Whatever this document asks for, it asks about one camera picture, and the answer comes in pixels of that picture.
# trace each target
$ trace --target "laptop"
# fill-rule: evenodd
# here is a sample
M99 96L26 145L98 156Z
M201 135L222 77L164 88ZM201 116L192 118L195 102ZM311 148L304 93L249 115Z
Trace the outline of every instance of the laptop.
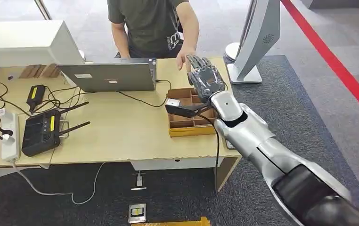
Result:
M156 58L116 58L108 64L57 67L85 92L155 90Z

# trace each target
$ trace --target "desk leg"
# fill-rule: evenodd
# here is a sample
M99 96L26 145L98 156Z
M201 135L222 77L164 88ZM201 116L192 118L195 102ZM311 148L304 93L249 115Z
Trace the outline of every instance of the desk leg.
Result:
M220 191L224 187L225 182L234 171L235 167L241 160L239 157L227 157L222 160L221 165L217 169L217 191Z

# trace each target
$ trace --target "white cable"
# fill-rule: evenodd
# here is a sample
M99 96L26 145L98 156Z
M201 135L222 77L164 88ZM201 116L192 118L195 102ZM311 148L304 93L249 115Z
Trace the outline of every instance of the white cable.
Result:
M102 168L102 166L103 166L105 163L106 163L106 162L102 163L102 164L99 166L99 169L98 169L98 171L97 171L97 173L96 173L96 175L95 175L95 180L94 180L94 182L93 182L93 192L92 192L91 197L89 197L87 200L85 200L85 201L83 201L83 202L76 202L76 201L74 200L74 193L73 193L73 192L70 192L70 193L44 193L44 192L38 191L38 190L34 187L34 185L31 183L31 181L28 179L28 177L26 177L22 172L20 172L20 171L17 169L17 167L16 167L16 165L15 165L14 163L11 163L11 164L12 164L12 167L15 169L15 171L16 171L18 174L20 174L20 175L27 181L27 183L31 186L31 188L32 188L36 193L41 194L41 195L69 195L69 194L70 194L70 195L71 195L71 201L72 201L74 204L76 204L76 205L82 205L82 204L84 204L84 203L89 202L89 201L93 198L93 196L94 196L94 194L95 194L95 191L96 191L96 180L97 180L97 178L98 178L98 174L99 174L99 172L100 172L100 169Z

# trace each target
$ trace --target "person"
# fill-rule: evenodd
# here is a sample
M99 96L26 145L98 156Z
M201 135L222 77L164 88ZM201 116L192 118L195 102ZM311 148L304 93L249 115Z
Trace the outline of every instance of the person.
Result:
M116 57L176 58L195 54L199 21L188 0L107 0ZM181 40L179 28L183 29Z

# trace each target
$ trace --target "man's arm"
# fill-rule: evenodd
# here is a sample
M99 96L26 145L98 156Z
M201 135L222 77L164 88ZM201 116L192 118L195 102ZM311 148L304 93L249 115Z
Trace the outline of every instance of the man's arm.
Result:
M130 58L130 52L128 50L128 36L124 29L124 23L112 23L112 33L114 43L120 52L121 58Z
M196 51L197 40L199 38L199 21L189 2L180 3L177 8L177 14L184 29L184 44L177 55L178 70L182 69L184 63L188 60L186 55L194 55ZM187 71L190 71L190 64L187 64Z

